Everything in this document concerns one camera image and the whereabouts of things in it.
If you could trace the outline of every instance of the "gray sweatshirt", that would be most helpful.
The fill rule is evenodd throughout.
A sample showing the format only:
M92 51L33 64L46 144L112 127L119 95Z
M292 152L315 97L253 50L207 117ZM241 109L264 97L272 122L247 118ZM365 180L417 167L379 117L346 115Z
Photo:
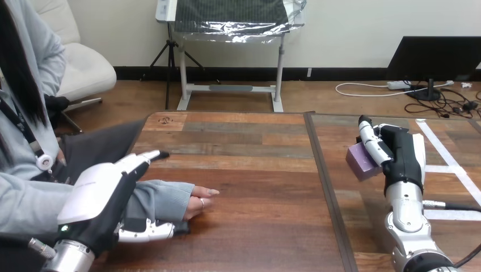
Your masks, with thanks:
M15 20L28 65L40 92L55 95L66 65L60 38L40 19L28 0L5 2ZM1 71L0 80L0 98L13 108L14 98L8 79ZM43 151L55 158L59 146L51 125L26 121ZM0 134L13 160L12 165L7 165L5 154L0 152L0 232L32 236L56 233L57 215L73 187L30 180L41 173L35 165L35 155L22 133L1 112ZM193 187L193 184L182 182L139 182L127 207L128 217L180 221Z

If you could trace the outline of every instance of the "white armchair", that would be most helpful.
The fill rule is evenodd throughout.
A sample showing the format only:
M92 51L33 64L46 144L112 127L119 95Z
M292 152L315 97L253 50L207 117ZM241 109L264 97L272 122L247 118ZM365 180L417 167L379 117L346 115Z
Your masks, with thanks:
M67 65L57 96L70 101L111 90L117 81L110 63L98 52L80 44L77 23L67 0L31 0L40 17L62 38ZM69 106L63 115L80 132L82 129L65 112L101 103L102 99L90 99Z

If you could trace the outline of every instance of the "robotic arm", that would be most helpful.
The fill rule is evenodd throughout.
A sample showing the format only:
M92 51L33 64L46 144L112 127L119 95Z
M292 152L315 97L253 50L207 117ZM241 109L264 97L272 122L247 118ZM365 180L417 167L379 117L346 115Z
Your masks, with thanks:
M29 243L47 259L41 271L87 272L94 259L117 242L143 243L173 237L177 229L170 222L134 219L135 224L128 228L124 225L125 208L136 182L153 160L166 157L168 153L158 150L130 154L115 164L102 163L85 170L58 215L55 247L36 239Z
M423 215L424 137L392 125L373 127L366 116L359 118L359 132L359 140L386 176L384 194L392 210L385 226L396 242L395 270L460 271L431 238L431 224Z

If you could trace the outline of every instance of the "purple block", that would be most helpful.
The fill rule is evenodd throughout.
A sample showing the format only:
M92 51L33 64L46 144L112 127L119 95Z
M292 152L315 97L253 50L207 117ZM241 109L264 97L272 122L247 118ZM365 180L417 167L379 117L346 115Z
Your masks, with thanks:
M359 181L382 173L382 168L375 163L362 143L357 143L348 149L346 161Z

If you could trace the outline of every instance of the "power strip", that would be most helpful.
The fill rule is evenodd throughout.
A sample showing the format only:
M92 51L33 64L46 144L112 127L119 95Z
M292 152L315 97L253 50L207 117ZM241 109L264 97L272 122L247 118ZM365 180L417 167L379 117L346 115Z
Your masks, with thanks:
M399 90L399 89L409 89L411 86L406 84L404 81L389 81L387 83L387 87L390 90Z

